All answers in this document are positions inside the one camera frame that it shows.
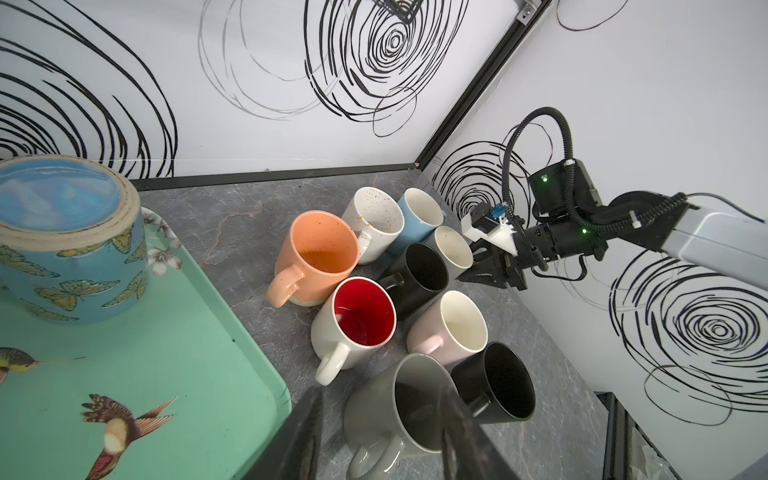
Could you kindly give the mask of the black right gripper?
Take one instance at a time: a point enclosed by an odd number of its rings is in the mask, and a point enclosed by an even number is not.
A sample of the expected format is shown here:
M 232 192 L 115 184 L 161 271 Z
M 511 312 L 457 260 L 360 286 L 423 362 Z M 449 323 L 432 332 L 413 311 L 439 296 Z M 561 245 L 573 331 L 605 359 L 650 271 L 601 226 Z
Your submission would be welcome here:
M 575 283 L 588 274 L 586 259 L 600 261 L 606 252 L 606 236 L 595 228 L 574 221 L 568 216 L 565 199 L 569 197 L 577 213 L 585 216 L 595 212 L 602 204 L 583 164 L 569 162 L 573 167 L 573 187 L 565 185 L 566 161 L 536 172 L 528 185 L 534 199 L 531 210 L 536 223 L 526 226 L 520 216 L 506 216 L 515 227 L 517 256 L 506 253 L 494 245 L 480 240 L 469 246 L 473 265 L 458 279 L 466 283 L 528 289 L 526 274 L 540 279 L 553 279 Z

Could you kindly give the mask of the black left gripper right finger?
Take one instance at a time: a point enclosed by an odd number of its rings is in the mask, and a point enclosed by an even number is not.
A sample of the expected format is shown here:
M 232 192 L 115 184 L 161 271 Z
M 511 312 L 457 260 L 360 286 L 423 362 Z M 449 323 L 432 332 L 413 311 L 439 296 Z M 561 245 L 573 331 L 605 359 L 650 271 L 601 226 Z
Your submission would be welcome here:
M 437 403 L 445 479 L 518 479 L 459 394 L 440 390 Z

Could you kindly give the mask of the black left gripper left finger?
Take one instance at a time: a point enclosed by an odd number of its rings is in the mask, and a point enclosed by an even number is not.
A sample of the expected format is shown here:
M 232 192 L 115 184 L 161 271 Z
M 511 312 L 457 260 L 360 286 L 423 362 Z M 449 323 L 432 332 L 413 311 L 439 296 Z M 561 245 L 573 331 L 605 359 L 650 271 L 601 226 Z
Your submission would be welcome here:
M 310 387 L 243 479 L 315 479 L 323 431 L 323 393 Z

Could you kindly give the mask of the grey tall cup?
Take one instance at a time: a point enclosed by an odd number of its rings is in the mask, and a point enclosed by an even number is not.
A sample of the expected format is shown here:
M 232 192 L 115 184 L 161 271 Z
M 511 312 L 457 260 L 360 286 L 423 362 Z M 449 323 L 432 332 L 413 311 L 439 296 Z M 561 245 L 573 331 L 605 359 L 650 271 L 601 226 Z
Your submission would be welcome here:
M 460 233 L 450 227 L 437 227 L 424 243 L 441 257 L 450 280 L 458 278 L 473 265 L 469 244 Z

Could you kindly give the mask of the pale pink mug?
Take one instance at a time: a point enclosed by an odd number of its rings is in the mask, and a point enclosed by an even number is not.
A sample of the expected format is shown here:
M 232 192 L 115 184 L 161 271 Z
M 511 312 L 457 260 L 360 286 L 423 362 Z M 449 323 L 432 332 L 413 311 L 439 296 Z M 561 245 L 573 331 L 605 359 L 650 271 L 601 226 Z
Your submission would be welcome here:
M 413 323 L 409 353 L 431 356 L 446 366 L 479 353 L 488 343 L 486 321 L 478 306 L 457 290 L 444 293 Z

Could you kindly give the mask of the light blue mug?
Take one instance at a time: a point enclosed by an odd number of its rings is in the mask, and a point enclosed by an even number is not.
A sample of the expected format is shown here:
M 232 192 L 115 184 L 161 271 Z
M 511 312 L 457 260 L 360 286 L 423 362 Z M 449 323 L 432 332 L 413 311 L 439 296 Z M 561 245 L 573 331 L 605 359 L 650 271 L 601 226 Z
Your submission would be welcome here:
M 397 202 L 405 220 L 404 228 L 387 248 L 392 255 L 400 255 L 408 245 L 426 239 L 446 218 L 438 202 L 427 192 L 409 188 Z

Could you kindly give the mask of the white mug red inside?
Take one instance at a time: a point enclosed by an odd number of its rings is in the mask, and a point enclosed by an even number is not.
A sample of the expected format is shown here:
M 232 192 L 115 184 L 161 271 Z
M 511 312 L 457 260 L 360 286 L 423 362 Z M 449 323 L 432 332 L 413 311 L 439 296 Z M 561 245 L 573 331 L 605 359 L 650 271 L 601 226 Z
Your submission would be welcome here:
M 391 340 L 396 324 L 394 303 L 380 284 L 366 277 L 342 281 L 311 325 L 311 345 L 320 360 L 315 381 L 327 386 L 340 371 L 372 356 Z

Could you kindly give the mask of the black mug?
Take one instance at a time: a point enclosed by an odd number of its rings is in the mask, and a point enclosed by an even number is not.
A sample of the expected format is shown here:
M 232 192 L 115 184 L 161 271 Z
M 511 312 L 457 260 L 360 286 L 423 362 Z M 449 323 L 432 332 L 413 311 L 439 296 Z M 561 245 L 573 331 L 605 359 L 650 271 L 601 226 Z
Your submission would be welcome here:
M 445 262 L 430 246 L 413 243 L 377 278 L 388 293 L 397 320 L 405 321 L 449 284 Z

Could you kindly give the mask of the beige mug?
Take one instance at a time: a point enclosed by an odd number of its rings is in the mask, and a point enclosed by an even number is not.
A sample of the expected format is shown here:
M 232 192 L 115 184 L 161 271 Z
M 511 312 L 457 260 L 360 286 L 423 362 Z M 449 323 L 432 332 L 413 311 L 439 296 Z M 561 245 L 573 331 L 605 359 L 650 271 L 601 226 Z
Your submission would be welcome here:
M 377 260 L 405 226 L 398 203 L 389 194 L 374 187 L 358 189 L 341 218 L 357 236 L 359 265 Z

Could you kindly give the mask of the peach mug grey base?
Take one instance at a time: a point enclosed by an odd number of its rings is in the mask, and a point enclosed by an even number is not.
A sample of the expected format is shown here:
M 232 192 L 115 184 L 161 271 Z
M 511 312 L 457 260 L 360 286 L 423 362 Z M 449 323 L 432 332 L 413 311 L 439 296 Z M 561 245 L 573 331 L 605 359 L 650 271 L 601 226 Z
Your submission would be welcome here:
M 357 235 L 340 217 L 313 210 L 292 222 L 275 265 L 267 300 L 280 308 L 288 302 L 323 304 L 358 263 Z

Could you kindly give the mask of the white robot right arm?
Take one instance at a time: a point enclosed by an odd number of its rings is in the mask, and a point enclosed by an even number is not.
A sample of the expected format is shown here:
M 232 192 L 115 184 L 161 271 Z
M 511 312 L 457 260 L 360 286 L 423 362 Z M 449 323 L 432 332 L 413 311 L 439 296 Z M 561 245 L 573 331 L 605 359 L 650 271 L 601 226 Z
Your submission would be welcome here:
M 528 180 L 535 225 L 481 203 L 461 220 L 473 264 L 462 282 L 527 287 L 525 274 L 547 277 L 568 257 L 600 261 L 612 239 L 699 265 L 753 287 L 767 287 L 767 223 L 697 206 L 688 195 L 631 191 L 603 205 L 583 163 L 566 159 Z

